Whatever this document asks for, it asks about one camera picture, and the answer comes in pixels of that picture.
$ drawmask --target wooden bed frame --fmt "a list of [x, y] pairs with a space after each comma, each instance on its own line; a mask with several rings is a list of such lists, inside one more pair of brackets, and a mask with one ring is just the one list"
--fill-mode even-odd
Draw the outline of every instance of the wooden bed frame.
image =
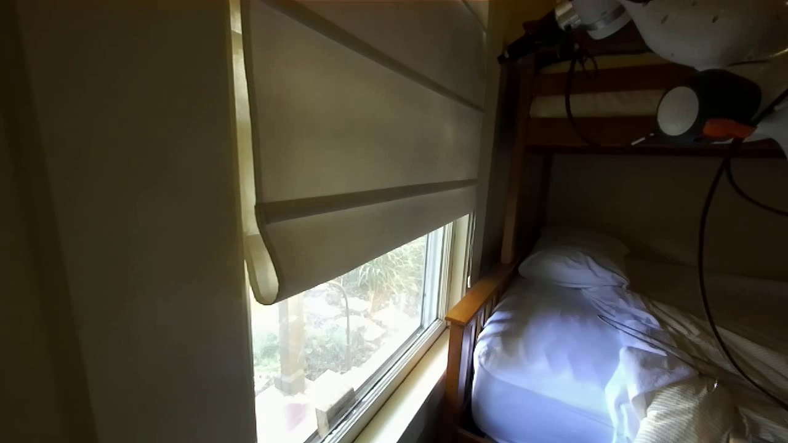
[[[648, 63], [648, 66], [616, 66], [602, 71], [580, 71], [575, 76], [575, 94], [595, 92], [643, 92], [643, 88], [671, 88], [685, 82], [693, 71], [675, 63]], [[444, 378], [441, 424], [439, 435], [444, 443], [481, 443], [483, 434], [475, 428], [472, 417], [472, 381], [474, 381], [474, 348], [475, 338], [491, 317], [496, 303], [517, 274], [517, 260], [528, 254], [533, 242], [522, 232], [522, 183], [526, 163], [534, 156], [721, 156], [728, 147], [696, 143], [675, 146], [671, 140], [651, 140], [645, 146], [630, 146], [630, 140], [651, 132], [656, 121], [648, 115], [613, 115], [613, 119], [577, 119], [597, 147], [588, 147], [566, 119], [533, 119], [531, 106], [534, 97], [565, 94], [566, 73], [537, 71], [534, 59], [526, 59], [515, 66], [502, 68], [501, 79], [501, 115], [499, 140], [511, 151], [511, 185], [505, 195], [505, 225], [501, 244], [501, 266], [481, 279], [469, 296], [447, 316], [448, 323], [448, 367]], [[746, 158], [776, 158], [779, 146], [749, 143], [736, 156]]]

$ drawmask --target bed rail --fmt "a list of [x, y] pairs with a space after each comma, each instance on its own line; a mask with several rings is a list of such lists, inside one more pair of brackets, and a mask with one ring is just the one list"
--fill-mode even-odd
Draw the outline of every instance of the bed rail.
[[441, 443], [483, 440], [472, 420], [474, 348], [512, 276], [515, 266], [496, 268], [491, 276], [481, 279], [447, 316], [448, 367], [439, 426]]

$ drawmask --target glass pane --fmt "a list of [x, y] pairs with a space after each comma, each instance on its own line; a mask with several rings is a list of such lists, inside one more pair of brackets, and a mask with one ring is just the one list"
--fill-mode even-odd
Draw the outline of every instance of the glass pane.
[[287, 303], [251, 303], [260, 443], [326, 434], [423, 327], [428, 254], [421, 237]]

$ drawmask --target bunk bed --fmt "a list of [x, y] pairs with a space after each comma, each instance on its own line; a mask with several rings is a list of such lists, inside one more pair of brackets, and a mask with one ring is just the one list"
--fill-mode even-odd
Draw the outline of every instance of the bunk bed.
[[[693, 266], [628, 259], [627, 244], [584, 226], [558, 234], [563, 228], [533, 228], [522, 221], [526, 206], [540, 205], [522, 198], [528, 158], [549, 163], [552, 156], [575, 153], [728, 153], [728, 146], [677, 146], [653, 131], [657, 92], [685, 82], [691, 68], [660, 63], [648, 54], [635, 63], [630, 54], [627, 63], [612, 59], [612, 66], [571, 73], [571, 83], [566, 68], [542, 68], [537, 56], [502, 71], [499, 131], [512, 159], [501, 266], [491, 268], [447, 317], [441, 440], [665, 440], [665, 431], [677, 424], [696, 426], [680, 435], [704, 431], [728, 438], [757, 434], [765, 440], [788, 438], [785, 408], [774, 407], [736, 374], [717, 348], [704, 312], [693, 306], [698, 303]], [[575, 119], [566, 119], [566, 87]], [[782, 151], [762, 140], [736, 156], [779, 158]], [[746, 290], [762, 301], [758, 312], [744, 316], [735, 296], [719, 296], [719, 317], [725, 338], [752, 361], [749, 370], [762, 370], [757, 378], [785, 398], [788, 324], [779, 312], [788, 303], [788, 286], [739, 276], [710, 276], [710, 286], [719, 294]], [[715, 412], [717, 418], [708, 424], [687, 418], [687, 413], [702, 417], [699, 408]]]

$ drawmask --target pillow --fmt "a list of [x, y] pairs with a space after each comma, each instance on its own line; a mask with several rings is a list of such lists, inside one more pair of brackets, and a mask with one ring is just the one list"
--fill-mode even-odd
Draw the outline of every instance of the pillow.
[[616, 259], [584, 246], [540, 246], [520, 263], [520, 276], [565, 289], [627, 289], [628, 276]]
[[540, 244], [542, 246], [571, 244], [571, 246], [581, 246], [581, 249], [595, 249], [595, 250], [606, 254], [612, 259], [624, 259], [630, 250], [616, 237], [609, 237], [603, 232], [591, 232], [591, 228], [577, 228], [577, 226], [548, 226], [540, 234]]

